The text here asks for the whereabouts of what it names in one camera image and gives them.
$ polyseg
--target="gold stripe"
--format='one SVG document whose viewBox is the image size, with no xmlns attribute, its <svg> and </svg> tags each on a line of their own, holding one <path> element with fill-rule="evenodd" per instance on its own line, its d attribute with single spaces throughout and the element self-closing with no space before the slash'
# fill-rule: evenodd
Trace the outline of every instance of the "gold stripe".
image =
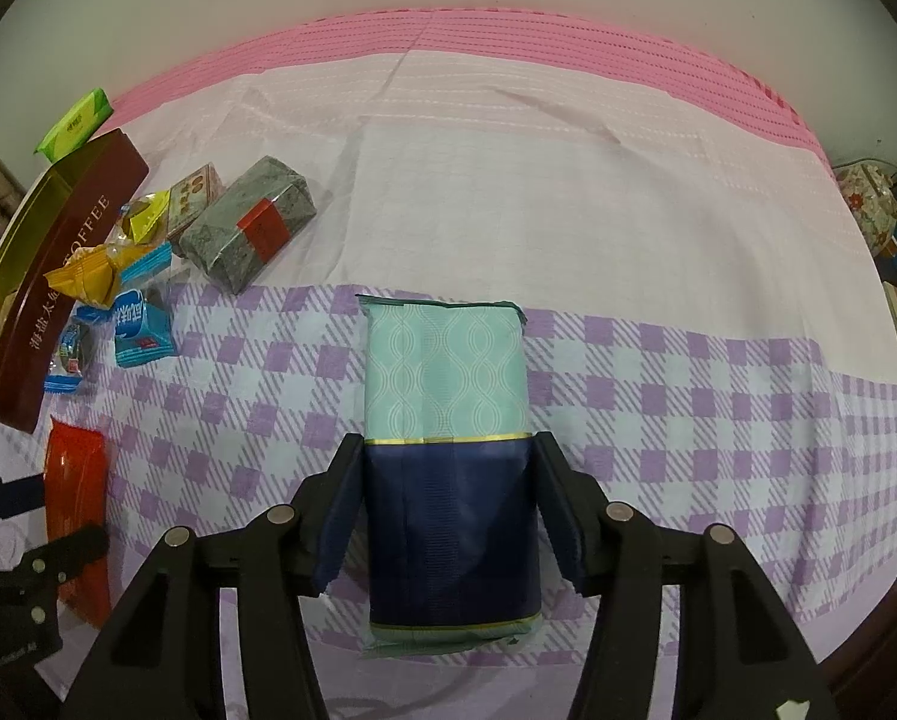
<svg viewBox="0 0 897 720">
<path fill-rule="evenodd" d="M 371 627 L 380 628 L 383 631 L 490 631 L 492 628 L 507 628 L 512 625 L 523 625 L 525 623 L 535 622 L 541 617 L 541 612 L 532 614 L 528 617 L 522 617 L 518 620 L 506 620 L 500 623 L 480 623 L 478 625 L 437 625 L 437 626 L 405 626 L 405 625 L 385 625 L 384 623 L 371 623 Z"/>
<path fill-rule="evenodd" d="M 531 439 L 531 433 L 498 433 L 494 436 L 432 436 L 427 439 L 365 439 L 368 446 L 421 445 L 422 443 L 513 442 Z"/>
</svg>

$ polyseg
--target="orange plastic wrapper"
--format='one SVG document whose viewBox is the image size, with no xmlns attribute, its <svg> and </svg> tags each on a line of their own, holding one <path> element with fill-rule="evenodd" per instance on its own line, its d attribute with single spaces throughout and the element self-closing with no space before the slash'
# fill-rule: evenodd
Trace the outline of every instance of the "orange plastic wrapper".
<svg viewBox="0 0 897 720">
<path fill-rule="evenodd" d="M 48 541 L 94 522 L 104 526 L 104 487 L 109 459 L 98 431 L 52 418 L 45 449 L 45 525 Z M 58 588 L 61 598 L 85 622 L 100 628 L 111 614 L 109 560 L 87 565 Z"/>
</svg>

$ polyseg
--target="gray paper package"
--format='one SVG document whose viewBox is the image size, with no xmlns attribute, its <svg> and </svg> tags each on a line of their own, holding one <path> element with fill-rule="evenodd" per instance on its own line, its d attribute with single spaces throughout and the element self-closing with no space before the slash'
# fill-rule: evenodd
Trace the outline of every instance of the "gray paper package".
<svg viewBox="0 0 897 720">
<path fill-rule="evenodd" d="M 262 157 L 191 223 L 178 243 L 209 279 L 238 295 L 314 215 L 304 177 L 274 157 Z"/>
</svg>

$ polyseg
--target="red label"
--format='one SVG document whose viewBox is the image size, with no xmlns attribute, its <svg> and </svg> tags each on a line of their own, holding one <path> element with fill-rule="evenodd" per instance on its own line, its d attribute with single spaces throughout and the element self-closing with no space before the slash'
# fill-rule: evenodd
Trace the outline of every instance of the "red label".
<svg viewBox="0 0 897 720">
<path fill-rule="evenodd" d="M 263 263 L 271 260 L 292 237 L 278 209 L 267 197 L 238 220 L 238 227 Z"/>
</svg>

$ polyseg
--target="open box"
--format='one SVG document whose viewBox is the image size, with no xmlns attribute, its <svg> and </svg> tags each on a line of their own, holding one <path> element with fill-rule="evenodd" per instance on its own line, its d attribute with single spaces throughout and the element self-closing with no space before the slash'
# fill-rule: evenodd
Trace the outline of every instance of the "open box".
<svg viewBox="0 0 897 720">
<path fill-rule="evenodd" d="M 0 334 L 0 422 L 34 432 L 42 385 L 74 298 L 44 275 L 78 247 L 109 235 L 148 166 L 120 129 L 89 141 L 48 168 L 0 241 L 0 312 L 17 291 Z"/>
</svg>

